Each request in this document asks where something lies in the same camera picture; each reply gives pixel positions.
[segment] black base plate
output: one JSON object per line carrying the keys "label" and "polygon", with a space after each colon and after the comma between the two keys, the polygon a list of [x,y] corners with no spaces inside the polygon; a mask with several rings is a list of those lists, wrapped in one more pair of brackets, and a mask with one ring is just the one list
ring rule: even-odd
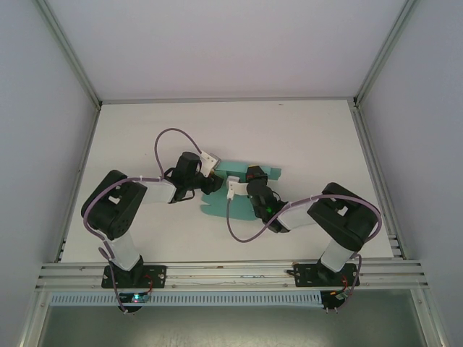
{"label": "black base plate", "polygon": [[[334,273],[333,277],[328,281],[318,277],[317,264],[296,264],[293,266],[291,275],[294,276],[296,287],[344,287],[342,276],[346,276],[347,283],[352,286],[354,283],[357,266],[355,264],[346,264],[341,271]],[[360,279],[357,280],[357,286],[360,284]]]}
{"label": "black base plate", "polygon": [[331,295],[329,291],[321,292],[321,302],[324,309],[337,309],[344,305],[346,299],[338,299],[336,295]]}
{"label": "black base plate", "polygon": [[[167,267],[163,265],[143,265],[142,275],[140,280],[134,285],[130,280],[118,278],[115,273],[116,287],[120,289],[136,288],[136,289],[149,289],[150,278],[153,280],[153,289],[164,288],[166,283]],[[101,281],[101,288],[109,289],[113,288],[113,281],[111,277],[111,270],[109,265],[104,268],[103,280]]]}

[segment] aluminum frame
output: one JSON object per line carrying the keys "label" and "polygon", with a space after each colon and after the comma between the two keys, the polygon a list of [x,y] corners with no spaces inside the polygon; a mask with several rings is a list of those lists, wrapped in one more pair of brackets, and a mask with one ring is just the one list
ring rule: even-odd
{"label": "aluminum frame", "polygon": [[92,127],[90,128],[90,132],[88,133],[87,139],[85,140],[85,146],[82,151],[82,157],[80,159],[80,163],[78,166],[78,174],[75,179],[75,182],[72,186],[71,191],[71,199],[68,202],[66,207],[65,218],[63,220],[63,225],[61,226],[61,237],[59,238],[59,244],[56,245],[55,249],[57,249],[55,262],[59,262],[61,260],[62,253],[64,251],[64,245],[66,243],[67,233],[69,232],[69,227],[71,225],[72,214],[74,212],[75,204],[77,202],[77,196],[79,194],[80,184],[82,183],[83,178],[83,171],[85,170],[85,166],[87,165],[87,159],[90,154],[90,148],[92,146],[93,137],[95,136],[96,126],[98,123],[98,119],[100,117],[100,109],[97,108],[95,113],[93,114],[93,123]]}
{"label": "aluminum frame", "polygon": [[371,65],[370,70],[368,70],[365,79],[360,86],[359,91],[355,97],[356,105],[360,105],[365,101],[368,93],[371,91],[371,88],[375,84],[376,79],[378,78],[381,70],[384,67],[384,64],[388,60],[391,52],[393,51],[397,41],[400,39],[400,36],[404,32],[405,27],[407,26],[410,17],[413,14],[413,11],[417,8],[421,0],[406,0],[404,6],[402,7],[399,16],[397,17],[394,25],[389,31],[383,45],[381,46],[380,51],[375,57],[373,64]]}
{"label": "aluminum frame", "polygon": [[53,9],[51,8],[50,4],[47,0],[32,0],[32,2],[37,7],[38,12],[41,14],[43,21],[48,27],[48,31],[55,39],[58,47],[61,49],[61,52],[66,58],[71,70],[74,72],[80,85],[82,85],[84,92],[87,94],[89,99],[92,100],[95,107],[99,110],[101,108],[101,101],[98,98],[95,88],[85,73],[85,70],[83,69],[76,53],[74,52],[71,43],[64,34],[64,31],[61,28],[56,15],[53,13]]}
{"label": "aluminum frame", "polygon": [[[412,291],[412,294],[429,292],[428,283],[420,261],[404,259],[404,248],[400,239],[401,233],[398,229],[391,198],[388,195],[361,109],[356,107],[352,99],[342,98],[342,100],[346,100],[351,108],[357,135],[364,152],[373,186],[375,187],[375,193],[383,210],[389,241],[394,253],[394,258],[391,259],[365,259],[360,273],[361,286],[357,290],[409,289]],[[97,117],[98,114],[95,115],[94,127],[89,135],[87,147],[82,157],[82,170],[76,181],[69,210],[72,210],[75,204],[85,161],[90,151],[91,139],[97,125]],[[68,222],[65,225],[65,231],[67,231],[67,227],[69,226]],[[315,260],[301,260],[298,262],[314,263]],[[301,288],[296,287],[294,278],[285,272],[291,269],[293,264],[294,260],[275,262],[163,263],[163,265],[168,267],[168,273],[166,276],[166,287],[159,291],[161,293],[178,293],[179,295],[185,292],[192,293],[198,291],[204,293],[297,292]],[[104,266],[106,266],[106,263],[57,262],[44,264],[35,288],[34,305],[32,305],[28,315],[20,346],[38,345],[53,293],[84,292],[87,294],[96,294],[111,292],[111,289],[101,288],[101,274],[103,273]],[[307,288],[308,291],[330,289],[336,288]],[[423,298],[419,300],[422,303],[425,302],[426,307],[433,307],[430,295],[425,296],[423,294]],[[414,302],[422,330],[427,336],[426,341],[428,345],[447,346],[446,344],[437,344],[438,341],[445,341],[446,339],[436,312],[431,314],[430,309],[422,309],[423,306],[422,304],[418,304],[418,300],[414,300]]]}
{"label": "aluminum frame", "polygon": [[307,100],[346,100],[353,103],[353,97],[252,97],[252,98],[179,98],[179,99],[121,99],[103,100],[102,105],[136,105],[140,103],[233,103],[240,101],[307,101]]}

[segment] gray floor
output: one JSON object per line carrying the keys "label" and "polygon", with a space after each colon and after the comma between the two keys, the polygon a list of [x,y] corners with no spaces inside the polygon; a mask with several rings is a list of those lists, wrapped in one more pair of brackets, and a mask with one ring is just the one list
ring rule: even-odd
{"label": "gray floor", "polygon": [[425,346],[408,291],[358,291],[339,314],[298,307],[52,307],[42,347]]}

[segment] teal cloth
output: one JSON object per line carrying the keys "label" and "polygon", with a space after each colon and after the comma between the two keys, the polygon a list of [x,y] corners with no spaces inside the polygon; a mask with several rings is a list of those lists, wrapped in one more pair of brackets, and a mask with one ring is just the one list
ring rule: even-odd
{"label": "teal cloth", "polygon": [[[245,181],[246,170],[250,164],[223,161],[216,170],[216,175],[224,179],[224,185],[217,192],[210,195],[203,194],[201,200],[207,205],[201,205],[201,211],[206,215],[214,215],[217,217],[226,217],[226,194],[228,189],[226,187],[226,178],[228,176],[239,177],[240,182]],[[281,176],[280,168],[271,168],[270,166],[261,166],[263,172],[268,175],[268,179],[278,180]],[[235,195],[233,202],[230,204],[230,218],[239,220],[256,220],[254,210],[252,209],[251,202],[247,197]]]}

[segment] white cable tray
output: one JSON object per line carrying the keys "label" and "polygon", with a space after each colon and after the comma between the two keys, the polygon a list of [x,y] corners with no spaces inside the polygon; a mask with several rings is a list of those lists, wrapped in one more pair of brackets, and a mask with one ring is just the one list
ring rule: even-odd
{"label": "white cable tray", "polygon": [[[50,306],[114,306],[114,293],[53,293]],[[299,306],[323,307],[320,291],[153,293],[144,306]]]}

